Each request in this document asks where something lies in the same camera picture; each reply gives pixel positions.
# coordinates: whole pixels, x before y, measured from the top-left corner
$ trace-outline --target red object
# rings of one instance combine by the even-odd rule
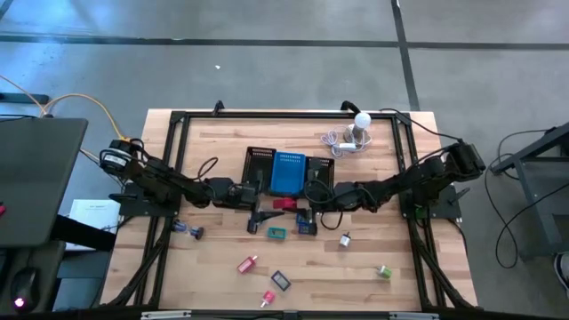
[[[273,209],[296,209],[296,200],[291,198],[273,200]]]
[[[267,291],[265,292],[265,294],[263,294],[263,303],[260,304],[260,307],[265,308],[265,306],[268,306],[269,304],[273,303],[274,300],[275,300],[275,293]]]
[[[255,261],[257,260],[257,256],[247,257],[239,266],[237,266],[237,270],[242,274],[249,271],[251,268],[255,267]]]

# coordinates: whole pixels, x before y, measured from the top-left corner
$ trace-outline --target wooden tabletop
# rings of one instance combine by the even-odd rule
[[[170,113],[170,109],[148,111],[142,139],[151,155],[163,154]],[[437,129],[431,112],[413,112],[412,117],[431,130]],[[205,160],[217,156],[220,161],[207,177],[230,177],[240,182],[248,146],[331,157],[329,147],[320,142],[320,136],[334,126],[350,122],[193,119],[182,173],[196,176]],[[365,152],[336,160],[336,183],[383,180],[398,172],[390,124],[374,120],[368,132],[373,141]],[[413,126],[413,133],[419,156],[440,147],[437,136],[417,125]],[[172,150],[172,166],[179,135],[180,130]],[[408,155],[405,135],[402,137]],[[338,213],[327,213],[325,222],[334,226],[338,217]],[[257,235],[250,235],[245,231],[247,218],[247,212],[213,206],[200,210],[183,201],[180,219],[191,226],[205,227],[205,235],[197,241],[172,233],[160,308],[259,309],[263,293],[271,290],[276,293],[276,299],[265,309],[420,309],[409,232],[400,216],[396,196],[377,213],[345,213],[337,230],[318,226],[317,236],[299,235],[293,214],[267,220]],[[140,265],[148,221],[135,218],[119,230],[101,302],[115,298]],[[463,297],[477,304],[460,233],[447,220],[433,220],[432,225],[441,268]],[[267,238],[269,227],[286,228],[287,238],[284,241]],[[352,240],[349,248],[342,250],[340,237],[348,231]],[[259,256],[257,266],[248,274],[239,274],[237,265],[253,255]],[[375,268],[381,265],[393,270],[390,280],[376,274]],[[280,291],[270,279],[277,270],[293,283],[286,292]],[[425,274],[429,297],[435,303],[430,272]],[[146,298],[151,293],[153,280],[154,268],[149,272]]]

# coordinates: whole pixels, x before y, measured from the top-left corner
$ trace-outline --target white cable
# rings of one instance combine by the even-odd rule
[[[340,144],[338,143],[338,133],[336,132],[336,129],[338,128],[342,128],[343,131],[346,131],[348,129],[347,126],[345,125],[338,125],[333,127],[327,134],[324,134],[322,137],[320,137],[320,140],[322,141],[322,143],[324,143],[327,146],[331,147],[330,152],[332,153],[332,156],[336,159],[339,159],[341,157],[343,157],[345,155],[346,152],[345,150],[342,150],[340,148]],[[351,138],[353,141],[356,140],[356,138],[354,138],[354,133],[352,131],[349,132],[349,134],[351,135]],[[365,141],[364,143],[361,143],[361,147],[357,150],[354,151],[349,151],[349,152],[361,152],[365,150],[365,146],[367,146],[368,144],[370,144],[372,142],[372,137],[367,137],[369,138],[368,141],[366,141],[366,136],[365,136],[365,131],[362,132],[362,141]]]

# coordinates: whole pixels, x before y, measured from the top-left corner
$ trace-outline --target blue plastic container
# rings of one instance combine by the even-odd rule
[[[270,193],[274,196],[296,196],[304,188],[306,156],[290,152],[275,153]]]

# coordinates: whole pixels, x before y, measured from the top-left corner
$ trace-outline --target white plug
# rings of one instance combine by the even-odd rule
[[[338,145],[338,149],[342,151],[354,152],[357,150],[356,143],[341,143]]]

